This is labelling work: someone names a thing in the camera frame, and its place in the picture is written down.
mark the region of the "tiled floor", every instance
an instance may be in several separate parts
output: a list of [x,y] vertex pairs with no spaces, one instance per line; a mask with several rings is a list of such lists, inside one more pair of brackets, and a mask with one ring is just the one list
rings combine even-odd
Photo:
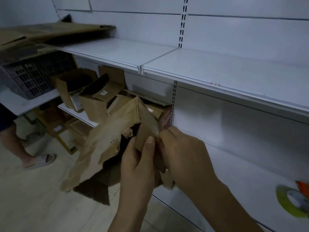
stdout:
[[[24,137],[37,129],[24,118],[17,121],[17,133]],[[72,145],[68,131],[62,135]],[[56,153],[56,161],[43,168],[22,171],[19,160],[0,144],[0,231],[9,232],[105,232],[116,213],[119,187],[109,188],[110,206],[104,206],[75,192],[60,191],[60,184],[74,165],[78,152],[70,156],[53,138],[45,135],[27,151]],[[200,231],[174,211],[150,200],[141,231]]]

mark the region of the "gray plastic crate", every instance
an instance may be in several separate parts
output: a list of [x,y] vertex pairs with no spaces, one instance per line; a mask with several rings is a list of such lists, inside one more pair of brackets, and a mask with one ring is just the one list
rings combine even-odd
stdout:
[[52,76],[76,69],[73,56],[54,51],[3,65],[0,78],[10,90],[25,99],[33,99],[54,89]]

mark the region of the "slipper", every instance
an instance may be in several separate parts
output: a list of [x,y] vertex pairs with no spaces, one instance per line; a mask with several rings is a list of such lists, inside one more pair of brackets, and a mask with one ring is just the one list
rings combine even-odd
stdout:
[[[51,156],[51,160],[46,162],[46,159],[48,156]],[[36,164],[35,165],[32,165],[32,166],[29,166],[29,167],[25,167],[23,168],[23,170],[32,170],[32,169],[37,169],[37,168],[40,168],[40,167],[44,167],[44,166],[47,166],[47,165],[50,165],[52,162],[55,161],[56,159],[56,155],[55,154],[52,154],[52,155],[39,155],[36,157]]]
[[25,148],[31,146],[34,144],[36,141],[38,141],[41,137],[45,135],[45,132],[33,132],[30,133],[26,136],[26,140],[23,141],[23,146]]

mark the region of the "white shelf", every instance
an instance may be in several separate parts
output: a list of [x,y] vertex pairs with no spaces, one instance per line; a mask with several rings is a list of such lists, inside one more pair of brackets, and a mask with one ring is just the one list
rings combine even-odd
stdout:
[[86,124],[90,125],[91,127],[96,127],[98,125],[98,123],[92,122],[88,119],[88,116],[86,114],[85,111],[81,112],[81,113],[77,113],[76,111],[72,110],[71,108],[68,108],[66,105],[64,105],[64,103],[61,103],[58,106],[61,110],[71,114],[72,116],[80,119],[81,121],[84,121]]
[[304,115],[309,112],[306,68],[179,49],[143,65],[144,72],[247,100],[266,101]]
[[141,65],[177,48],[106,38],[72,45],[56,46],[56,49],[118,67],[139,71]]
[[2,105],[4,105],[7,109],[9,109],[17,116],[24,114],[32,110],[33,108],[38,107],[58,96],[59,93],[57,92],[56,89],[54,89],[34,99],[27,100],[13,93],[6,86],[1,86],[0,88],[0,103],[2,103]]
[[[294,180],[269,172],[208,143],[205,144],[216,175],[229,187],[252,218],[273,231],[308,231],[309,220],[290,215],[281,207],[276,197],[278,185],[297,189]],[[214,232],[190,199],[177,187],[171,191],[162,186],[155,188],[153,196],[204,231]]]

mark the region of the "green tape roll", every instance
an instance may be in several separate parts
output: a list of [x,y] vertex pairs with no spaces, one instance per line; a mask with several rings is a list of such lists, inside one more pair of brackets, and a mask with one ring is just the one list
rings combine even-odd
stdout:
[[280,205],[291,215],[297,218],[307,218],[309,216],[309,202],[308,199],[296,189],[279,185],[276,187],[276,195]]

